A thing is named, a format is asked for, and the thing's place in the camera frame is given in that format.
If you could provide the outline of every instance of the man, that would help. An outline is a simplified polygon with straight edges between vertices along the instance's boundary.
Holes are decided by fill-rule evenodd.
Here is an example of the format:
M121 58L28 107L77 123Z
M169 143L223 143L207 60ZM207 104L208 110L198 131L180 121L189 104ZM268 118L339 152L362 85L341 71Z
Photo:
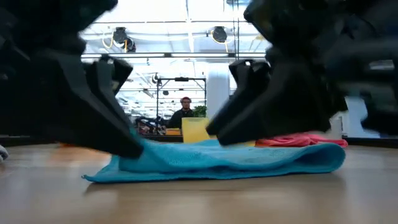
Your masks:
M170 118L169 123L167 124L168 128L179 128L182 126L182 118L192 118L193 111L190 109L191 99L189 97L184 97L180 100L182 105L182 109L176 111L173 116Z

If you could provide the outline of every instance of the blue cloth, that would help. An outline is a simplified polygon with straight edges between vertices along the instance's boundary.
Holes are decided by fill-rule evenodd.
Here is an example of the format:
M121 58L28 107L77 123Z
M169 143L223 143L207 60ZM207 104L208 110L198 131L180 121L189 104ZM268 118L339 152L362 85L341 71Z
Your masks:
M195 144L145 141L139 159L112 156L96 175L97 183L144 182L174 179L243 179L337 170L345 159L336 144L307 147L221 147L217 140Z

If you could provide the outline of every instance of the red cloth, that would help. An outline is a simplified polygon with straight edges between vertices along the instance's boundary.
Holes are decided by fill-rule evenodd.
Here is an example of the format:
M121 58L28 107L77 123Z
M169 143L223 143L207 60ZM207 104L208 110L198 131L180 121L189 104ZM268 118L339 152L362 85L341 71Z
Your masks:
M347 147L348 143L344 139L341 140L332 140L326 139L316 134L290 134L287 136L275 137L272 139L260 139L256 141L257 147L266 147L266 146L290 146L290 147L304 147L310 146L319 143L335 143L341 147Z

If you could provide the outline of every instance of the table surface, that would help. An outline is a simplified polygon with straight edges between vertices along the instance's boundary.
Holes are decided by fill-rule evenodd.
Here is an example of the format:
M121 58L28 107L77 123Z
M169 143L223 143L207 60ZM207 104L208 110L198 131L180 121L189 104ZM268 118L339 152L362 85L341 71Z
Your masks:
M8 148L0 223L393 224L398 149L351 146L332 174L97 185L109 156L39 145Z

